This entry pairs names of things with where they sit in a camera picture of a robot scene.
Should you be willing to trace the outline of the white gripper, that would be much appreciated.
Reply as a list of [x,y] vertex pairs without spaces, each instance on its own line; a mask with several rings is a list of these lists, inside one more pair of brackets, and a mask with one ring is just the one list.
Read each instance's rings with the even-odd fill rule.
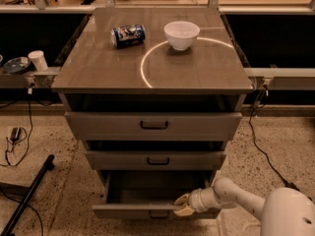
[[237,207],[235,202],[224,201],[220,198],[213,188],[197,189],[192,191],[189,195],[184,194],[176,199],[174,204],[181,206],[174,211],[177,216],[181,217],[190,216],[194,212],[205,212],[211,208],[225,209]]

